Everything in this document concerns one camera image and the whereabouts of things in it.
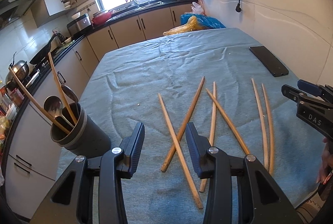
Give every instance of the black countertop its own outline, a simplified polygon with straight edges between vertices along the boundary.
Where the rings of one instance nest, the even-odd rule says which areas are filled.
[[[80,38],[76,39],[74,42],[72,42],[69,46],[67,46],[66,48],[64,48],[63,50],[61,50],[59,53],[57,53],[54,58],[53,58],[53,62],[54,65],[57,65],[57,63],[59,61],[61,61],[61,59],[76,45],[78,44],[84,37],[104,28],[107,27],[111,24],[114,24],[116,22],[119,22],[121,20],[127,19],[129,17],[138,15],[138,14],[143,14],[146,12],[150,12],[153,10],[158,10],[158,9],[163,9],[163,8],[167,8],[167,7],[171,7],[171,6],[177,6],[177,5],[182,5],[182,4],[189,4],[192,2],[198,2],[198,0],[157,0],[157,1],[163,1],[163,4],[159,4],[159,5],[154,5],[152,7],[149,8],[144,8],[144,9],[136,9],[136,10],[132,10],[129,13],[125,13],[125,14],[121,14],[119,16],[116,17],[112,17],[110,20],[108,20],[107,22],[105,22],[103,25],[100,26],[96,26],[96,27],[92,27],[91,30],[87,31],[85,33],[85,35],[81,36]],[[43,70],[41,70],[38,78],[34,81],[34,83],[30,86],[30,88],[28,89],[29,93],[31,95],[34,95],[36,93],[36,91],[38,90],[39,86],[43,83],[43,81],[45,80],[45,78],[48,76],[48,74],[51,72],[51,66],[47,66],[46,68],[44,68]],[[2,149],[2,162],[1,162],[1,169],[2,169],[2,174],[5,177],[5,173],[6,173],[6,165],[7,165],[7,158],[8,158],[8,154],[9,154],[9,148],[10,148],[10,144],[13,140],[13,136],[15,134],[16,128],[19,124],[19,121],[26,109],[26,107],[28,106],[30,100],[28,97],[24,98],[24,101],[21,105],[21,107],[19,108],[19,111],[14,119],[14,121],[12,122],[11,128],[7,134],[6,140],[5,140],[5,144],[4,147]],[[5,188],[4,185],[1,187],[1,192],[3,194],[4,197],[6,197],[5,195]]]

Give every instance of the blue plastic bag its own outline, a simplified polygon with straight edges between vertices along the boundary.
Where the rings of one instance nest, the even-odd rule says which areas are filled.
[[[206,27],[209,27],[212,29],[224,29],[225,28],[225,26],[214,17],[204,16],[202,14],[194,14],[194,13],[182,14],[180,16],[180,24],[185,25],[192,15],[196,16],[199,24],[202,26],[206,26]]]

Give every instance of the hand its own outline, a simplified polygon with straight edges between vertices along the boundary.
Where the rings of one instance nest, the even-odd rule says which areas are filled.
[[[324,151],[321,155],[321,159],[322,159],[322,164],[321,167],[319,169],[319,175],[317,178],[317,183],[318,182],[323,182],[326,177],[328,176],[328,172],[327,172],[327,167],[330,166],[331,168],[333,168],[333,154],[331,154],[329,152],[329,148],[328,148],[328,139],[324,138],[323,142],[326,143]]]

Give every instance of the range hood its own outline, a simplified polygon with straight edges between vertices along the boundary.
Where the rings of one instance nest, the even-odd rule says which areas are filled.
[[[1,0],[0,30],[21,18],[35,0]]]

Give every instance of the crossed chopsticks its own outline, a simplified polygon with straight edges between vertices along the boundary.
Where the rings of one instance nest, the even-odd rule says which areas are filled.
[[[182,138],[182,136],[183,136],[183,134],[185,132],[186,124],[189,122],[189,120],[190,120],[190,118],[192,116],[193,110],[194,110],[195,105],[196,105],[196,103],[198,101],[198,98],[199,98],[201,89],[203,87],[204,81],[205,81],[205,77],[202,77],[201,82],[199,84],[199,87],[198,87],[198,89],[197,89],[197,91],[195,93],[195,96],[193,98],[193,101],[191,103],[191,106],[189,107],[189,111],[188,111],[188,113],[186,114],[186,116],[184,118],[184,121],[183,121],[183,123],[182,123],[182,125],[181,125],[181,127],[179,129],[179,132],[178,132],[177,136],[176,136],[176,134],[174,132],[174,128],[173,128],[172,123],[170,121],[168,112],[167,112],[167,110],[165,108],[162,96],[160,94],[158,94],[159,102],[160,102],[161,107],[162,107],[164,118],[165,118],[166,124],[168,126],[169,132],[170,132],[172,140],[173,140],[173,145],[171,146],[171,149],[169,150],[169,153],[168,153],[165,161],[162,164],[161,171],[165,172],[167,170],[167,168],[168,168],[168,166],[169,166],[169,164],[171,162],[171,159],[174,156],[174,153],[177,151],[177,154],[178,154],[180,163],[182,165],[182,168],[183,168],[186,180],[188,181],[188,184],[189,184],[190,190],[192,192],[194,201],[195,201],[195,203],[196,203],[196,205],[197,205],[197,207],[199,209],[203,209],[204,207],[203,207],[203,204],[201,202],[199,193],[198,193],[198,191],[197,191],[197,189],[195,187],[195,184],[194,184],[193,178],[192,178],[192,176],[190,174],[189,168],[188,168],[188,166],[186,164],[186,161],[185,161],[183,152],[182,152],[182,150],[180,148],[179,142],[180,142],[180,140],[181,140],[181,138]],[[256,99],[257,99],[261,127],[265,127],[264,126],[264,122],[263,122],[263,114],[262,114],[262,109],[261,109],[261,105],[260,105],[260,100],[259,100],[258,92],[256,91],[255,84],[254,84],[253,80],[252,80],[252,83],[253,83],[253,86],[254,86],[254,91],[255,91],[255,95],[256,95]],[[272,123],[273,121],[272,121],[272,117],[271,117],[271,112],[270,112],[270,107],[269,107],[267,93],[266,93],[266,90],[265,90],[263,84],[262,84],[262,88],[263,88],[264,98],[265,98],[266,108],[267,108],[267,116],[268,116],[268,121],[269,121],[269,132],[270,132],[270,144],[271,144],[271,149],[270,149],[271,159],[270,159],[270,165],[268,167],[268,165],[267,165],[268,164],[268,162],[267,162],[268,161],[267,135],[266,135],[266,131],[264,129],[262,131],[262,133],[263,133],[263,146],[264,146],[264,166],[267,165],[267,167],[265,166],[265,168],[267,170],[269,168],[270,174],[272,174],[272,172],[273,172],[273,164],[274,164],[274,141],[273,141],[273,123]],[[211,99],[213,100],[212,120],[211,120],[211,125],[210,125],[210,134],[209,134],[209,143],[211,144],[211,146],[213,146],[213,142],[214,142],[215,122],[216,122],[216,108],[218,108],[218,110],[220,111],[222,117],[227,122],[229,128],[234,133],[236,139],[239,142],[239,145],[242,147],[242,149],[245,152],[245,154],[246,155],[250,154],[250,150],[246,146],[244,140],[242,139],[241,135],[237,131],[237,129],[234,126],[233,122],[230,120],[230,118],[228,117],[228,115],[226,114],[226,112],[223,110],[223,108],[221,107],[221,105],[219,104],[219,102],[216,99],[216,83],[215,82],[213,83],[213,94],[207,88],[206,88],[206,91],[207,91],[208,95],[211,97]],[[200,189],[199,189],[200,192],[204,192],[206,184],[207,184],[207,179],[203,179],[201,181],[201,184],[200,184]]]

